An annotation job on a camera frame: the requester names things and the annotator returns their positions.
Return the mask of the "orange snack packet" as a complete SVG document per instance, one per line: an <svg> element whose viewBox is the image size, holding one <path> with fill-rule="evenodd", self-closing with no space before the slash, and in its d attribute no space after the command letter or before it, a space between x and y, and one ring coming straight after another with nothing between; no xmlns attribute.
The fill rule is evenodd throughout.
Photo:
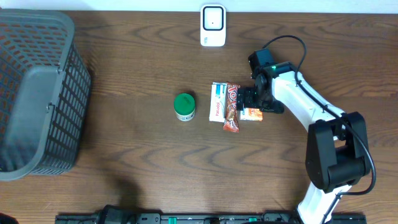
<svg viewBox="0 0 398 224"><path fill-rule="evenodd" d="M262 121L262 111L255 108L245 108L240 112L241 121Z"/></svg>

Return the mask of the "red chocolate bar wrapper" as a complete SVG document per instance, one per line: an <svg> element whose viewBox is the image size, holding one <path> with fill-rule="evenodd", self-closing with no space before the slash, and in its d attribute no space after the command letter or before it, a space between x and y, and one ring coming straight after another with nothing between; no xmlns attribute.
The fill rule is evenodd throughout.
<svg viewBox="0 0 398 224"><path fill-rule="evenodd" d="M226 113L223 129L233 133L239 132L238 111L236 108L239 87L237 84L227 83Z"/></svg>

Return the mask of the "white Panadol box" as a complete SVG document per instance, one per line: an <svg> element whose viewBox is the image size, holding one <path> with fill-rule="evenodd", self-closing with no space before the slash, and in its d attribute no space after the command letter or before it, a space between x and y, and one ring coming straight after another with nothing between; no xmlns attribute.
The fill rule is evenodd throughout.
<svg viewBox="0 0 398 224"><path fill-rule="evenodd" d="M211 85L211 102L209 120L224 123L227 83L213 82Z"/></svg>

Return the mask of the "green lid jar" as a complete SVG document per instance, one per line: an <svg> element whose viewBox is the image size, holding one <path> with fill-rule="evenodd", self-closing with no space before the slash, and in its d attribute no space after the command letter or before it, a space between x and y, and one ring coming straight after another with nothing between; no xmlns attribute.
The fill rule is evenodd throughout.
<svg viewBox="0 0 398 224"><path fill-rule="evenodd" d="M195 99L188 93L181 93L175 97L174 110L180 121L190 121L195 116Z"/></svg>

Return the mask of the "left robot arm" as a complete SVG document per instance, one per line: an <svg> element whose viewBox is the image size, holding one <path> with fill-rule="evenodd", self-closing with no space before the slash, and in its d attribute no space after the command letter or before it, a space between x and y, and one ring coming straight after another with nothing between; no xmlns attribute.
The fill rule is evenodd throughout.
<svg viewBox="0 0 398 224"><path fill-rule="evenodd" d="M123 208L106 205L99 212L95 224L136 224L137 215Z"/></svg>

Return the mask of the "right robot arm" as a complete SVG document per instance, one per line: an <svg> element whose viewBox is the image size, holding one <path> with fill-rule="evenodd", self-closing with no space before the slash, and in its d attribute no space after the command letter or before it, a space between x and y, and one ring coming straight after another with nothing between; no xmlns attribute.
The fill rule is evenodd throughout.
<svg viewBox="0 0 398 224"><path fill-rule="evenodd" d="M341 197L373 172L363 116L333 106L292 63L276 63L267 48L253 52L248 62L255 82L238 90L237 109L276 114L289 109L300 121L307 131L305 167L310 185L297 207L297 220L330 222Z"/></svg>

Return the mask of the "dark grey plastic basket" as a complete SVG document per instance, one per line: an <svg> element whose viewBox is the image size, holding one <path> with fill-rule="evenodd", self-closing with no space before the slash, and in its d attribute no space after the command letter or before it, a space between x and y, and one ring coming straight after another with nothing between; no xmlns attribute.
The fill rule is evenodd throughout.
<svg viewBox="0 0 398 224"><path fill-rule="evenodd" d="M1 11L1 180L68 172L78 156L91 76L64 13Z"/></svg>

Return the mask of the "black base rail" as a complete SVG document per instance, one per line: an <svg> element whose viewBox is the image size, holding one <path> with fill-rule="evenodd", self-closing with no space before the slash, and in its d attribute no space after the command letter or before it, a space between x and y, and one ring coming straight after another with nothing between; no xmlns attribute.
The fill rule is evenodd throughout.
<svg viewBox="0 0 398 224"><path fill-rule="evenodd" d="M55 223L95 224L98 213L92 215L57 215ZM265 213L263 215L160 215L158 213L136 214L136 224L238 224L238 223L300 223L288 213Z"/></svg>

